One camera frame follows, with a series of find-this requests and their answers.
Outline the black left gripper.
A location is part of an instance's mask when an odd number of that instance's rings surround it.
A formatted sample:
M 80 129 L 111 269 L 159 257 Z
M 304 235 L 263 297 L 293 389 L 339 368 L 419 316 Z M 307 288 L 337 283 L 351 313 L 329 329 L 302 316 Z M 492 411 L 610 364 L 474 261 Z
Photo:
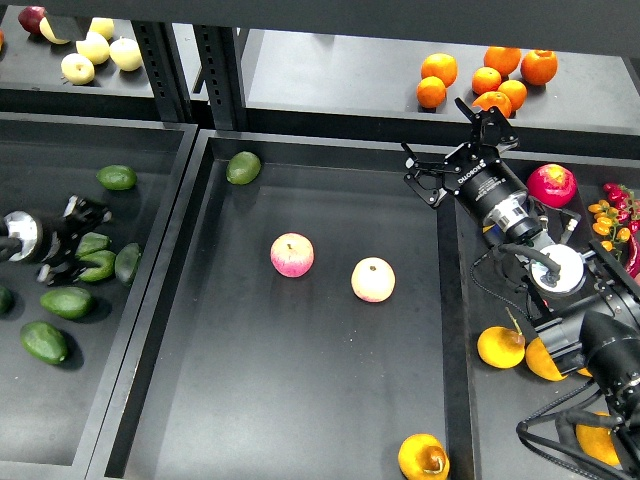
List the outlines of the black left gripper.
M 13 211 L 2 218 L 2 261 L 42 263 L 37 282 L 70 285 L 90 268 L 73 254 L 73 234 L 84 235 L 111 220 L 108 206 L 72 195 L 63 216 Z

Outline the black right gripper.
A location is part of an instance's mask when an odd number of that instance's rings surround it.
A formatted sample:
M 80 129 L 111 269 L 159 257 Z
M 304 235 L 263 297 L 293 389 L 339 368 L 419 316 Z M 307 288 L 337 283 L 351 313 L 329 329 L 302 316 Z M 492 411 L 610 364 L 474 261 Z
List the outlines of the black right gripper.
M 527 189 L 502 162 L 499 153 L 516 148 L 519 137 L 496 107 L 473 111 L 461 98 L 457 108 L 471 123 L 469 142 L 444 159 L 421 160 L 405 142 L 405 183 L 431 208 L 453 195 L 478 223 L 517 223 Z

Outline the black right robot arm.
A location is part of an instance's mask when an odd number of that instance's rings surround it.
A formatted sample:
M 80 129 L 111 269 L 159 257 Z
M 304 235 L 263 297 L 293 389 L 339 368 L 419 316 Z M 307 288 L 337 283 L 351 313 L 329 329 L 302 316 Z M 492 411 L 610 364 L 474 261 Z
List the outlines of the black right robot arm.
M 576 249 L 579 213 L 547 200 L 502 159 L 517 135 L 497 107 L 464 109 L 467 141 L 439 161 L 409 153 L 405 182 L 430 207 L 456 199 L 483 229 L 489 255 L 515 262 L 524 317 L 561 374 L 588 371 L 593 400 L 569 393 L 522 420 L 521 443 L 589 479 L 639 475 L 639 287 L 601 244 Z

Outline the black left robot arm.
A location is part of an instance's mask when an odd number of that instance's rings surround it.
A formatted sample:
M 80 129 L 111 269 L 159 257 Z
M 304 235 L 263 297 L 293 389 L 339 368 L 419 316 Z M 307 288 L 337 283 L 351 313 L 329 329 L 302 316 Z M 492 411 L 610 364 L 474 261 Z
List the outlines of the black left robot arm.
M 46 286 L 71 285 L 95 266 L 76 257 L 82 237 L 111 218 L 106 205 L 77 195 L 59 216 L 12 211 L 1 218 L 1 260 L 38 265 Z

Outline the yellow pear under arm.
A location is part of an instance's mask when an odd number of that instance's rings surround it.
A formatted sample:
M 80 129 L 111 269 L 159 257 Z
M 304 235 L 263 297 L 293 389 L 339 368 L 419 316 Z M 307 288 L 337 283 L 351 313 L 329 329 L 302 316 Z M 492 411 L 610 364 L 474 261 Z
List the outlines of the yellow pear under arm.
M 535 338 L 527 345 L 525 362 L 531 372 L 545 380 L 557 382 L 566 378 L 566 375 L 559 371 L 539 338 Z

